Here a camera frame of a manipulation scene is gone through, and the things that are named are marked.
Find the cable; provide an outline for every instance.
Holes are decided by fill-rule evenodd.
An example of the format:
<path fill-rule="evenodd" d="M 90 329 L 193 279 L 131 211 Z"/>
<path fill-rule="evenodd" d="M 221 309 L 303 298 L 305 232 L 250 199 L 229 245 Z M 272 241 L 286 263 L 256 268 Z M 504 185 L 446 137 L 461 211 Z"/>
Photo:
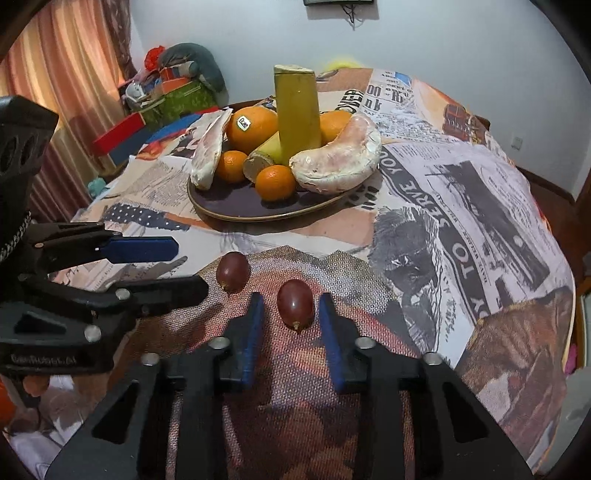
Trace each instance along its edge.
<path fill-rule="evenodd" d="M 9 256 L 12 251 L 16 248 L 18 243 L 21 241 L 21 238 L 25 234 L 27 227 L 31 223 L 31 212 L 25 213 L 25 216 L 22 220 L 21 226 L 18 228 L 17 232 L 14 234 L 12 239 L 7 242 L 5 245 L 2 246 L 0 249 L 0 263 L 3 262 L 7 256 Z"/>
<path fill-rule="evenodd" d="M 355 8 L 357 7 L 357 5 L 341 5 L 340 7 L 343 9 L 343 12 L 345 12 L 347 17 L 349 17 L 351 25 L 355 26 Z"/>

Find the curtain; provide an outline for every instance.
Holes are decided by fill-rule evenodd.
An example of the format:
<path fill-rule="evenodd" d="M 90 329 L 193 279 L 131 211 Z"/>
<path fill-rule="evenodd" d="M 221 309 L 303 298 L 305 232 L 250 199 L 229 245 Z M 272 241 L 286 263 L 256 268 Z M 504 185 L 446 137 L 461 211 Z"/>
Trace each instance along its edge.
<path fill-rule="evenodd" d="M 42 221 L 72 218 L 90 202 L 88 182 L 113 168 L 91 148 L 124 117 L 122 80 L 100 0 L 52 0 L 0 64 L 0 96 L 19 94 L 60 115 L 31 193 Z"/>
<path fill-rule="evenodd" d="M 129 0 L 101 0 L 103 12 L 119 68 L 125 80 L 130 80 L 138 73 L 131 61 L 129 45 L 131 43 L 131 14 Z"/>

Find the table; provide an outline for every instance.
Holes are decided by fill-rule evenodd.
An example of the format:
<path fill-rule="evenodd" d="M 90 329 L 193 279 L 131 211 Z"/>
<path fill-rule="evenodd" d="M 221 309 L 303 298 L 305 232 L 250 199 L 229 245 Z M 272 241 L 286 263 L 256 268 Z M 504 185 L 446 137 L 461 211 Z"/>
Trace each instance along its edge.
<path fill-rule="evenodd" d="M 172 235 L 179 256 L 104 261 L 57 280 L 98 289 L 198 271 L 211 291 L 199 307 L 143 319 L 110 376 L 74 379 L 76 404 L 100 400 L 143 352 L 170 355 L 218 335 L 250 291 L 261 291 L 268 322 L 255 388 L 226 399 L 230 470 L 243 479 L 350 478 L 358 399 L 334 394 L 317 323 L 298 336 L 278 318 L 279 286 L 300 278 L 316 297 L 331 291 L 340 314 L 391 350 L 443 355 L 536 470 L 565 395 L 574 282 L 528 182 L 475 116 L 418 79 L 341 69 L 320 75 L 318 90 L 321 111 L 369 115 L 384 143 L 379 172 L 339 204 L 262 225 L 200 217 L 184 188 L 195 142 L 179 138 L 168 156 L 132 161 L 80 218 L 124 235 Z M 263 105 L 273 108 L 272 99 Z M 207 115 L 195 131 L 216 114 Z M 232 250 L 250 255 L 253 275 L 228 298 L 215 268 Z M 64 408 L 50 413 L 58 425 L 60 415 Z M 60 433 L 67 439 L 75 429 Z M 409 468 L 411 435 L 406 428 Z"/>

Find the plate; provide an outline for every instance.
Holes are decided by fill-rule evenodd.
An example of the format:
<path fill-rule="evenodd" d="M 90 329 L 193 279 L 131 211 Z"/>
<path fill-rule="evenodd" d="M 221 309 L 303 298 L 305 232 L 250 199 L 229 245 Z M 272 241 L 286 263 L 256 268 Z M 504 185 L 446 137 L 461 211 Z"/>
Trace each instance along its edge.
<path fill-rule="evenodd" d="M 345 193 L 327 197 L 320 193 L 295 192 L 281 202 L 261 200 L 254 185 L 245 181 L 230 185 L 218 178 L 213 179 L 207 191 L 198 190 L 187 180 L 187 193 L 198 212 L 230 222 L 270 222 L 283 220 L 309 212 L 315 212 L 337 202 Z"/>

